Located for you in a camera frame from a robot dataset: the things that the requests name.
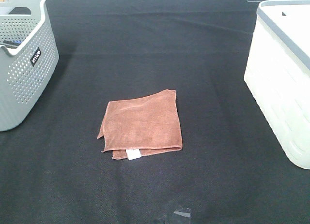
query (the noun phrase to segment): plastic basket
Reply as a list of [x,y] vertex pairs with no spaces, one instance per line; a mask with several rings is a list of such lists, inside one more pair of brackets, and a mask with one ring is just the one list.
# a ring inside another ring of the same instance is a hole
[[[30,15],[0,15],[0,131],[24,120],[58,62],[45,1],[0,2],[0,7],[27,7],[31,11]],[[20,45],[8,48],[3,41]]]
[[263,1],[245,82],[287,157],[310,169],[310,1]]

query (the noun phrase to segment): folded towel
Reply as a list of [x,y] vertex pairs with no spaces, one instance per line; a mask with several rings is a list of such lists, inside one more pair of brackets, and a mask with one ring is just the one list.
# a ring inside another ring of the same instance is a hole
[[181,128],[176,109],[176,91],[164,90],[147,97],[108,103],[99,135],[103,152],[113,159],[128,158],[127,149],[139,149],[142,156],[182,149]]

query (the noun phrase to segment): basket hole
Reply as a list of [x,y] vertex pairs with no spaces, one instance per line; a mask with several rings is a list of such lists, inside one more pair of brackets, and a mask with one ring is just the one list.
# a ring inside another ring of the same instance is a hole
[[15,7],[9,15],[31,15],[31,10],[27,7]]

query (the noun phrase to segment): brown towel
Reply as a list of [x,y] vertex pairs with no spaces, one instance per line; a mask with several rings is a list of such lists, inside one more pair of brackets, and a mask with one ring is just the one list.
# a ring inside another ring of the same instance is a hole
[[109,102],[99,135],[103,152],[113,159],[127,158],[126,149],[139,149],[142,156],[182,149],[182,136],[175,104],[175,90],[151,96]]

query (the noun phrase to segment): black table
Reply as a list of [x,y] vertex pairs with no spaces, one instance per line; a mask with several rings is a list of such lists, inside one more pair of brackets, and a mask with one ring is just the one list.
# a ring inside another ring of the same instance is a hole
[[[310,171],[284,154],[243,81],[257,2],[47,0],[60,60],[0,133],[0,223],[309,223]],[[184,149],[101,154],[108,101],[177,91]]]

